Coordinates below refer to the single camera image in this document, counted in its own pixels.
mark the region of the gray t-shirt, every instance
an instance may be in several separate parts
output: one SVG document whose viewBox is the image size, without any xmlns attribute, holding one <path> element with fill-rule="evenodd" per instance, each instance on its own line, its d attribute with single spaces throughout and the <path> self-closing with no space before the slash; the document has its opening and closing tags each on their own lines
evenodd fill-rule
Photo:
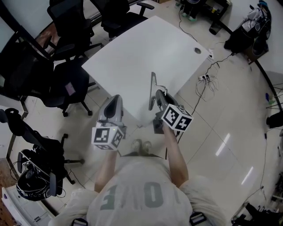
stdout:
<svg viewBox="0 0 283 226">
<path fill-rule="evenodd" d="M 201 225 L 224 226 L 226 220 L 207 188 L 189 180 L 177 188 L 168 162 L 157 157 L 119 158 L 115 176 L 98 194 L 78 189 L 65 210 L 49 226 L 71 225 L 84 217 L 89 226 L 190 225 L 193 211 L 202 212 Z"/>
</svg>

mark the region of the wall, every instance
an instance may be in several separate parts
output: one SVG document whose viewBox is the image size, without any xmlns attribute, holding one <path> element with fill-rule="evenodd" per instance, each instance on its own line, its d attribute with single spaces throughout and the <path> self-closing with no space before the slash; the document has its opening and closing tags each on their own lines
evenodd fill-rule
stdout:
<svg viewBox="0 0 283 226">
<path fill-rule="evenodd" d="M 52 22 L 47 13 L 49 0 L 3 0 L 3 3 L 34 38 Z"/>
<path fill-rule="evenodd" d="M 269 52 L 259 59 L 265 71 L 283 74 L 283 6 L 277 0 L 265 0 L 272 14 L 272 31 L 268 40 Z M 226 12 L 222 22 L 235 30 L 251 11 L 249 5 L 257 6 L 258 0 L 232 0 L 233 6 Z"/>
<path fill-rule="evenodd" d="M 13 30 L 0 17 L 0 52 L 13 34 Z"/>
</svg>

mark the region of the sneaker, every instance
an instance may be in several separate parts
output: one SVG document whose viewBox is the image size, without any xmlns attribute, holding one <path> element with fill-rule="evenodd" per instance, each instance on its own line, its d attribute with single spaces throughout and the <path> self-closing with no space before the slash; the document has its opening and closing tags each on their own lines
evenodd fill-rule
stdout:
<svg viewBox="0 0 283 226">
<path fill-rule="evenodd" d="M 191 16 L 188 19 L 189 21 L 192 21 L 192 22 L 196 21 L 196 18 L 192 18 Z"/>
<path fill-rule="evenodd" d="M 142 149 L 141 151 L 143 152 L 143 154 L 149 154 L 150 150 L 151 150 L 151 142 L 150 141 L 146 141 L 142 144 Z"/>
<path fill-rule="evenodd" d="M 139 152 L 142 147 L 142 140 L 135 139 L 131 144 L 131 152 Z"/>
</svg>

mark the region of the white table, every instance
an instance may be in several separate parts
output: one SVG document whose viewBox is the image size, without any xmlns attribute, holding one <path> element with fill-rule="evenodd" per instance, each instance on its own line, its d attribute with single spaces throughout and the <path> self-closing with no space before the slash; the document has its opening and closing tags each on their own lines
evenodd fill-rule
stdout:
<svg viewBox="0 0 283 226">
<path fill-rule="evenodd" d="M 82 67 L 109 95 L 120 94 L 124 108 L 147 126 L 159 111 L 156 104 L 148 110 L 151 72 L 174 96 L 208 54 L 190 36 L 154 16 L 111 41 Z"/>
</svg>

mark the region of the white box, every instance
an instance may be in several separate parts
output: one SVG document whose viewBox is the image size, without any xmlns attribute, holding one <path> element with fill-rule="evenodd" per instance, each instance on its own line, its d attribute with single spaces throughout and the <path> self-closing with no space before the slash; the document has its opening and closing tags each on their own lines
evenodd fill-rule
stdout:
<svg viewBox="0 0 283 226">
<path fill-rule="evenodd" d="M 92 144 L 101 150 L 116 151 L 123 136 L 118 126 L 92 128 Z"/>
<path fill-rule="evenodd" d="M 169 104 L 161 119 L 171 129 L 185 132 L 194 118 L 186 109 Z"/>
</svg>

